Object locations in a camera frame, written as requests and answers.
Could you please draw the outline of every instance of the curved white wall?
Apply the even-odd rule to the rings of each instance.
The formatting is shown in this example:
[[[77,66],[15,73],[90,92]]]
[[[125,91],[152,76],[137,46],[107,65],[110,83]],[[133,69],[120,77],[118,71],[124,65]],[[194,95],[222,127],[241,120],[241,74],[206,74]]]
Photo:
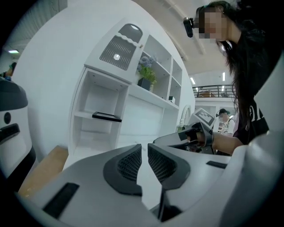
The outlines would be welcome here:
[[[182,83],[190,84],[184,64],[162,27],[130,0],[82,1],[61,11],[31,39],[22,53],[13,81],[29,100],[29,125],[35,149],[47,154],[56,145],[67,147],[72,95],[88,55],[96,43],[125,16],[139,18],[183,69]],[[180,112],[194,109],[191,87],[182,87]]]

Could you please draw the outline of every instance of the black cap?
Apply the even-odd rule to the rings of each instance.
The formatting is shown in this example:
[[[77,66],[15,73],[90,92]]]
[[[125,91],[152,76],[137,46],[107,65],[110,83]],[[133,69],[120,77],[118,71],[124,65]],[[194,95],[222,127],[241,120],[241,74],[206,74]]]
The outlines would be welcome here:
[[[220,116],[220,114],[223,114],[223,113],[229,113],[228,111],[226,111],[225,109],[221,109],[220,111],[219,111],[219,114],[218,114],[218,116]]]

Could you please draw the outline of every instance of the black shirt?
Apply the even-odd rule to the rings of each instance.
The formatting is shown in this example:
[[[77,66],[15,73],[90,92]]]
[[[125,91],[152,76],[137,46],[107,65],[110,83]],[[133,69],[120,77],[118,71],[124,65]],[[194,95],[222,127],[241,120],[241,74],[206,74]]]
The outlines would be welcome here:
[[[270,42],[265,36],[260,37],[255,42],[251,34],[245,32],[242,32],[236,48],[238,56],[244,60],[243,69],[247,74],[247,79],[244,79],[243,82],[246,83],[246,87],[249,89],[249,120],[244,121],[241,114],[239,114],[238,130],[233,136],[239,138],[246,145],[256,136],[269,130],[265,117],[253,97],[273,71],[279,59],[281,48],[277,48],[277,45]]]

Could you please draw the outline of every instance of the person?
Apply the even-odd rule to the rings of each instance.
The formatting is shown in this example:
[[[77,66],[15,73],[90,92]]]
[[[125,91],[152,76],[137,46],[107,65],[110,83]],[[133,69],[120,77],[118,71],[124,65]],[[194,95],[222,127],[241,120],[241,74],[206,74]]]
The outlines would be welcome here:
[[[259,4],[242,0],[233,7],[226,1],[215,1],[196,10],[194,26],[204,38],[216,40],[233,75],[234,102],[239,116],[237,130],[233,137],[214,133],[212,145],[213,149],[228,154],[269,130],[253,98],[276,65],[282,43],[275,44],[276,33],[270,27],[277,27],[277,22],[271,23],[271,17],[264,17],[265,10]],[[201,133],[197,133],[197,139],[202,146],[205,139]]]
[[[6,78],[8,76],[9,77],[13,76],[16,65],[17,65],[17,63],[13,62],[11,65],[9,65],[9,69],[7,70],[7,72],[1,73],[0,77]]]
[[[221,109],[219,111],[219,118],[221,118],[223,121],[223,127],[221,130],[221,134],[232,137],[234,127],[235,127],[235,122],[232,118],[230,118],[229,114],[230,112],[225,109]]]

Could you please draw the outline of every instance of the woman's arm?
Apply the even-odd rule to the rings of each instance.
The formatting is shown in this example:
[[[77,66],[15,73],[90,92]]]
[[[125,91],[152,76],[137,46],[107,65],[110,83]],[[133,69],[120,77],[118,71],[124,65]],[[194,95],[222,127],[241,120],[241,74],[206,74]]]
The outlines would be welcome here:
[[[202,133],[197,133],[197,139],[201,145],[204,144],[205,138]],[[214,133],[212,148],[215,150],[232,154],[238,146],[242,145],[243,143],[236,137],[228,137],[219,133]]]

